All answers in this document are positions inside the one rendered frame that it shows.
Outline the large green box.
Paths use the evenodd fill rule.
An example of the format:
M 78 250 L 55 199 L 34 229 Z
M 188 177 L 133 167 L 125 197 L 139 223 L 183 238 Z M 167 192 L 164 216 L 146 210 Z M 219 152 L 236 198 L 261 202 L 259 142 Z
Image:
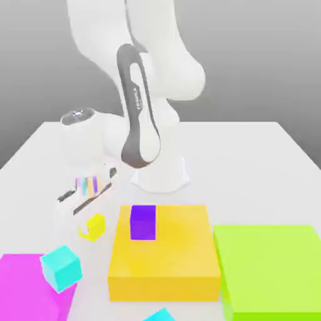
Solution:
M 321 321 L 321 239 L 311 225 L 216 225 L 225 321 Z

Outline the small cyan cube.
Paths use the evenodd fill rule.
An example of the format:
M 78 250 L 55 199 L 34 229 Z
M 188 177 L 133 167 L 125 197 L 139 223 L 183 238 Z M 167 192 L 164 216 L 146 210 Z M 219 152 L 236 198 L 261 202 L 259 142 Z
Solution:
M 79 257 L 66 245 L 41 256 L 40 263 L 45 280 L 56 293 L 70 288 L 83 276 Z
M 162 308 L 147 318 L 143 319 L 143 321 L 176 321 L 175 318 L 169 313 L 166 308 Z

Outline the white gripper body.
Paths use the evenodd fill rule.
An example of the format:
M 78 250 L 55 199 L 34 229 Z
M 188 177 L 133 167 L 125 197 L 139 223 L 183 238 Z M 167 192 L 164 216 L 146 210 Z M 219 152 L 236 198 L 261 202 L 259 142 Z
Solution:
M 57 227 L 64 230 L 82 225 L 85 219 L 80 218 L 81 214 L 92 204 L 97 203 L 111 187 L 111 181 L 104 182 L 96 194 L 89 196 L 88 194 L 83 195 L 81 188 L 74 186 L 58 196 L 53 208 L 53 220 Z

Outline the large orange box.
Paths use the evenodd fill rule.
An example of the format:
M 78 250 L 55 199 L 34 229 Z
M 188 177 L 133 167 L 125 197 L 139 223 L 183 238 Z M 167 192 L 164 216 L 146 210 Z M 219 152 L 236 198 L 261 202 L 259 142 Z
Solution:
M 156 239 L 130 239 L 121 206 L 108 269 L 113 302 L 217 302 L 221 272 L 204 205 L 158 205 Z

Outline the small purple cube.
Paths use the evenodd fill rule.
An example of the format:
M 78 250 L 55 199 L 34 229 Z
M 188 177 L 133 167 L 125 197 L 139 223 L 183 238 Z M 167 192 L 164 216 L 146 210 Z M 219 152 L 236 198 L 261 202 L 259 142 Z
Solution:
M 156 205 L 132 205 L 130 239 L 139 241 L 156 240 Z

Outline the small yellow cube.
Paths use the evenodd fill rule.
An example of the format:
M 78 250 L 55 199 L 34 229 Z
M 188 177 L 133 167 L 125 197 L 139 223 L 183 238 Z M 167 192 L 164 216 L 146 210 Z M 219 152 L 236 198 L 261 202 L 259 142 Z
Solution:
M 81 228 L 78 229 L 80 237 L 89 241 L 96 241 L 105 232 L 105 216 L 101 214 L 95 214 L 87 220 L 87 234 L 83 233 Z

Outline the large magenta box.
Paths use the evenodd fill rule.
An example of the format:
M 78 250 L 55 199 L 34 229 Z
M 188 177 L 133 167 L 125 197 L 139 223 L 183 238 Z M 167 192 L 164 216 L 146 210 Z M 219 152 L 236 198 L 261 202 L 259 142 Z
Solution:
M 40 257 L 0 258 L 0 321 L 67 321 L 76 285 L 56 293 L 43 276 Z

